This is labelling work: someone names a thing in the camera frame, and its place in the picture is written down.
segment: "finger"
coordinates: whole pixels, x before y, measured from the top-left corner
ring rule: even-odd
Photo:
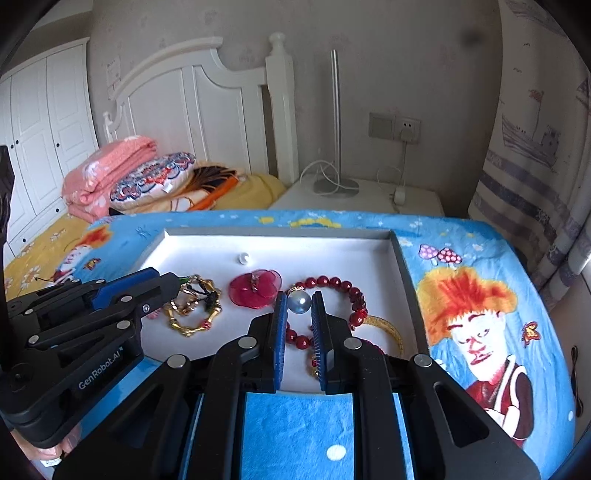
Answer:
[[[60,446],[63,448],[64,452],[70,453],[74,448],[76,448],[76,445],[78,445],[81,436],[82,427],[80,426],[80,424],[78,424],[72,429],[72,431],[66,436],[66,438],[64,438],[61,441]]]
[[[52,448],[36,448],[16,430],[13,430],[11,434],[29,460],[53,460],[61,455],[62,450],[59,445]]]
[[[52,448],[32,448],[32,460],[54,460],[61,456],[61,446],[57,445]]]

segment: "striped curtain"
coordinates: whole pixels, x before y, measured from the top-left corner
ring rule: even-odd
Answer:
[[[589,71],[534,0],[499,0],[503,71],[470,217],[521,254],[548,309],[591,256]]]

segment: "yellow bedsheet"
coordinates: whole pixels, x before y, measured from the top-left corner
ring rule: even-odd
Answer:
[[[271,175],[249,175],[221,197],[213,209],[264,210],[284,192],[282,183]],[[28,244],[4,269],[7,300],[45,287],[87,227],[85,221],[66,214]]]

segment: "red beaded bracelet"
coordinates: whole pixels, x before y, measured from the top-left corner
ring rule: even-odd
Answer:
[[[354,287],[348,280],[341,281],[339,277],[332,277],[331,279],[326,275],[321,275],[318,278],[309,277],[303,282],[300,281],[295,283],[287,293],[289,295],[289,293],[294,290],[304,290],[305,288],[315,287],[330,287],[349,295],[349,300],[352,303],[353,309],[353,313],[349,316],[349,328],[351,331],[360,326],[367,318],[368,310],[361,290]],[[295,343],[295,346],[300,350],[306,350],[312,344],[312,340],[309,337],[306,335],[298,335],[295,330],[292,330],[289,322],[287,322],[285,340],[287,343]]]

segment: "pillow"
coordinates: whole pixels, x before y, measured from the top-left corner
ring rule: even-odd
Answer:
[[[173,153],[141,164],[111,189],[111,206],[128,210],[175,193],[190,180],[196,166],[190,153]]]

